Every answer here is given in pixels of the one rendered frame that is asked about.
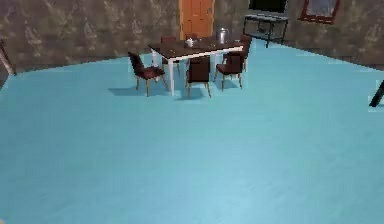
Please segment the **pale slanted post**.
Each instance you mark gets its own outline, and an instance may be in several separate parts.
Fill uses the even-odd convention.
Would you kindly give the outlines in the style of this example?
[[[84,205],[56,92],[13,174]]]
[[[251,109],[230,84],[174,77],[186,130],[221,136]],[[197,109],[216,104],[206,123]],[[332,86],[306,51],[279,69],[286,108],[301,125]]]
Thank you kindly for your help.
[[[14,66],[12,65],[6,51],[4,48],[4,41],[0,39],[0,60],[2,61],[4,67],[8,71],[9,75],[16,75],[16,71],[14,69]]]

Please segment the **orange wooden door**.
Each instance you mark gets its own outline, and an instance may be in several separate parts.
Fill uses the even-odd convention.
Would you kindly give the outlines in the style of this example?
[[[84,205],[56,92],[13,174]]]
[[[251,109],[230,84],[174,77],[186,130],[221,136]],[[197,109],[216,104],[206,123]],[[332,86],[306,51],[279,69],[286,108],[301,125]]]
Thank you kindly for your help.
[[[179,37],[209,37],[213,34],[215,0],[179,0]]]

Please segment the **brown table with white legs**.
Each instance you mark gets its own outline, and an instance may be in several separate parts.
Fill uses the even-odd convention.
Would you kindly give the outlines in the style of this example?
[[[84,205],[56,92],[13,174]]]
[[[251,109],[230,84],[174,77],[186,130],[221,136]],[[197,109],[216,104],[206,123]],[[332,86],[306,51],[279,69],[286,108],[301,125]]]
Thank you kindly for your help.
[[[243,50],[243,44],[229,40],[225,43],[219,42],[214,36],[199,38],[190,47],[186,44],[185,40],[177,40],[167,43],[155,43],[149,44],[149,48],[152,52],[152,64],[157,66],[157,57],[161,56],[167,61],[169,70],[169,88],[171,95],[175,93],[174,82],[174,62],[183,61],[192,58],[198,58],[203,56],[217,56],[219,53],[236,52]]]

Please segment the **silver metal pot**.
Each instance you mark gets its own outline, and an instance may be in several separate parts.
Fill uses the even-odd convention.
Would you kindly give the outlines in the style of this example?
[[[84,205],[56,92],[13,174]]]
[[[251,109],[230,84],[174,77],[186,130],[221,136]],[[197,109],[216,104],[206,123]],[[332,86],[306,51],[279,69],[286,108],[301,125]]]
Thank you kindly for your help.
[[[225,44],[229,38],[229,30],[226,28],[220,28],[216,31],[216,39],[220,44]]]

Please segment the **black television set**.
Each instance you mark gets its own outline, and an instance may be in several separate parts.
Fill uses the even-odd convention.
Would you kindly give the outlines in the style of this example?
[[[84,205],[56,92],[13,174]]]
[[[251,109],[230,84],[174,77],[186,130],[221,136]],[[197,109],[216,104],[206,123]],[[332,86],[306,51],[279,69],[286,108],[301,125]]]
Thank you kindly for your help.
[[[287,0],[249,0],[249,8],[274,13],[284,13]]]

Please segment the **red framed wall picture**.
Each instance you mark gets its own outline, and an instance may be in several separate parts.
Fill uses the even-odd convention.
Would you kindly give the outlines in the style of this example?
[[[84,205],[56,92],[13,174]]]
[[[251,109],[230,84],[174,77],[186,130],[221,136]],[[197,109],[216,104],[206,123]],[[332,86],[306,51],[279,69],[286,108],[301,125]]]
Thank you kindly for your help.
[[[341,0],[304,0],[299,20],[333,24]]]

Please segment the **black television stand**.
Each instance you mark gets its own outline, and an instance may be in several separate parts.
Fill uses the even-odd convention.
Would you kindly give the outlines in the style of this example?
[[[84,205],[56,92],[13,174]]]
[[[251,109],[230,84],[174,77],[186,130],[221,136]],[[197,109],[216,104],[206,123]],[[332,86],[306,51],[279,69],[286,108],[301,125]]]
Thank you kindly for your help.
[[[252,38],[264,40],[268,48],[271,42],[284,43],[289,19],[287,17],[246,15],[242,32]]]

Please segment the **dark red dining chair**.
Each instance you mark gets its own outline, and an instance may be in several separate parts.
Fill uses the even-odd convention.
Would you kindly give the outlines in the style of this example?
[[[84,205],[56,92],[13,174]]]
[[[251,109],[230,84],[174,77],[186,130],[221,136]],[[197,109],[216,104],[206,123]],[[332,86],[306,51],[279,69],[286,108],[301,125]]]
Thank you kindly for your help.
[[[186,88],[187,96],[190,96],[191,86],[193,83],[203,83],[211,97],[210,87],[210,57],[202,56],[191,58],[189,60],[189,67],[186,71]]]
[[[129,52],[128,57],[131,61],[131,65],[134,70],[134,74],[136,76],[135,89],[139,88],[139,80],[143,79],[145,81],[146,96],[149,96],[149,81],[156,80],[157,78],[160,78],[165,88],[169,89],[168,84],[164,77],[165,72],[163,69],[156,66],[145,67],[140,55],[137,53]]]
[[[245,58],[242,52],[229,52],[223,56],[223,62],[216,65],[213,81],[216,81],[219,73],[222,74],[221,90],[224,90],[224,82],[226,76],[232,77],[233,75],[236,75],[239,80],[239,86],[242,86],[241,73],[244,67],[244,60]]]
[[[247,70],[247,58],[249,55],[249,49],[251,46],[252,38],[248,35],[242,34],[240,36],[240,42],[243,44],[243,51],[242,51],[243,57],[244,57],[243,70],[246,71]]]

